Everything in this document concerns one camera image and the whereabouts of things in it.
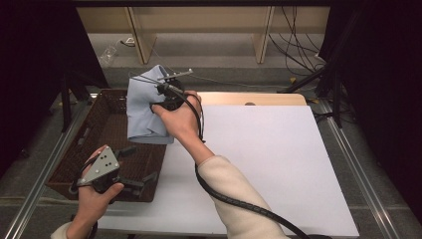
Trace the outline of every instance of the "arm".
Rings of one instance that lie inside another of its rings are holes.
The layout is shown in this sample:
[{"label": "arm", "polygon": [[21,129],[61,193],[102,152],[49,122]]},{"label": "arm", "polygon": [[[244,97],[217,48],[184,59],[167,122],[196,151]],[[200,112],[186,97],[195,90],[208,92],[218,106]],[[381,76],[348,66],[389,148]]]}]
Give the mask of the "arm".
[{"label": "arm", "polygon": [[[97,149],[90,158],[95,157],[105,149],[105,145]],[[52,234],[52,239],[82,239],[88,238],[93,226],[106,213],[109,202],[124,188],[121,183],[115,183],[104,194],[97,193],[92,187],[79,188],[79,208],[77,215],[71,223],[67,223]]]},{"label": "arm", "polygon": [[[194,92],[189,92],[189,94],[196,96]],[[188,101],[200,113],[200,103],[193,97],[188,97]],[[183,104],[174,112],[169,112],[160,106],[153,106],[152,110],[161,117],[168,132],[176,137],[190,153],[198,165],[199,174],[213,189],[270,210],[268,204],[242,172],[226,158],[216,156],[199,139],[196,118],[187,104]],[[227,228],[229,238],[287,238],[278,223],[254,212],[212,199]]]}]

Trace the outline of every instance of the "white surface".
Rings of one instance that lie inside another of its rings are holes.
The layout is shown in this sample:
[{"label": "white surface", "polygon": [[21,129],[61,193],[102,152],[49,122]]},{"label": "white surface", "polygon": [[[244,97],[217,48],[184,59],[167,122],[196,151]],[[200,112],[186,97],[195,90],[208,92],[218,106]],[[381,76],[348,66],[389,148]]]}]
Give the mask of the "white surface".
[{"label": "white surface", "polygon": [[[204,115],[206,144],[237,165],[274,212],[309,234],[358,236],[309,107],[204,106]],[[153,202],[116,202],[99,227],[226,233],[178,141],[167,147]]]}]

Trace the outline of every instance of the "hand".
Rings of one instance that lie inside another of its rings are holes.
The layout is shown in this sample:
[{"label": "hand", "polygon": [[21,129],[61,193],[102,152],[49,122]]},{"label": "hand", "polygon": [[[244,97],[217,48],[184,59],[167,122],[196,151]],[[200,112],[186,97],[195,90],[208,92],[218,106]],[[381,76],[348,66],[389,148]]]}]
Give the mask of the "hand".
[{"label": "hand", "polygon": [[[197,98],[189,96],[187,100],[200,115],[201,97],[196,92],[185,92],[185,94],[193,95]],[[161,117],[167,131],[180,141],[197,165],[200,165],[207,158],[214,155],[214,152],[199,138],[196,116],[187,103],[184,103],[179,109],[173,112],[157,105],[152,106],[152,110]]]},{"label": "hand", "polygon": [[[201,97],[198,96],[196,92],[186,91],[186,95],[193,95],[188,96],[187,101],[195,108],[198,114],[201,114]],[[162,121],[164,122],[167,131],[176,137],[177,139],[181,140],[182,137],[190,137],[194,135],[198,135],[198,122],[193,113],[192,109],[187,103],[184,103],[179,109],[170,112],[163,108],[162,106],[153,105],[152,110],[161,117]]]},{"label": "hand", "polygon": [[[90,159],[97,156],[106,148],[106,145],[97,149]],[[83,175],[85,175],[91,166],[88,166]],[[92,227],[106,213],[109,202],[115,198],[124,188],[121,183],[113,184],[105,193],[97,193],[91,186],[79,188],[79,208],[77,215],[67,230],[68,239],[87,238]]]}]

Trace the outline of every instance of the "metal rail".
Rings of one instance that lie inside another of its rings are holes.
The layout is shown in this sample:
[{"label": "metal rail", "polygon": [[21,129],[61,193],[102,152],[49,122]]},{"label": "metal rail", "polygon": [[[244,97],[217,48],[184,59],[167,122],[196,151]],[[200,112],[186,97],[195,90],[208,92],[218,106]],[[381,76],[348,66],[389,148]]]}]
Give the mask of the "metal rail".
[{"label": "metal rail", "polygon": [[9,226],[9,230],[4,237],[5,239],[15,239],[20,238],[22,233],[24,232],[25,227],[27,226],[29,219],[34,212],[38,199],[43,194],[45,190],[45,181],[47,177],[50,175],[51,171],[56,167],[57,163],[59,162],[60,155],[63,153],[65,146],[68,142],[69,136],[71,132],[75,129],[76,121],[81,116],[84,108],[87,106],[87,102],[79,102],[77,104],[75,113],[74,113],[74,120],[72,120],[68,130],[62,132],[57,141],[52,153],[50,154],[49,159],[46,162],[43,170],[41,171],[38,179],[34,183],[31,191],[29,192],[28,196],[26,197],[24,203],[22,204],[19,212],[16,214],[15,218],[13,219],[12,223]]},{"label": "metal rail", "polygon": [[[331,112],[331,108],[326,100],[321,100],[321,108],[325,113]],[[373,189],[372,184],[369,182],[366,173],[364,172],[362,166],[359,163],[356,154],[351,148],[350,143],[347,140],[342,128],[338,128],[333,118],[328,118],[329,127],[332,130],[332,133],[335,136],[335,139],[340,146],[345,159],[356,179],[357,184],[359,185],[360,191],[365,198],[369,209],[372,211],[373,217],[375,218],[376,223],[378,224],[379,229],[381,230],[384,238],[399,239],[400,236],[393,225],[390,215],[384,208],[381,200]]]}]

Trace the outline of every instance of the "blue cloth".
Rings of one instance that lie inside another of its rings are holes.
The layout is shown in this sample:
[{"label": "blue cloth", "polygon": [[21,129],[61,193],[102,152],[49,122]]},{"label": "blue cloth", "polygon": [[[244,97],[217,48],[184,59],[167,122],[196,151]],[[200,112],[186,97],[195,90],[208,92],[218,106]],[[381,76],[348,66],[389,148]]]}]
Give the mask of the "blue cloth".
[{"label": "blue cloth", "polygon": [[129,79],[127,89],[127,139],[133,142],[169,144],[174,142],[161,118],[154,114],[149,103],[163,102],[164,95],[159,95],[156,84],[146,83],[167,76],[165,69],[157,65],[150,71]]}]

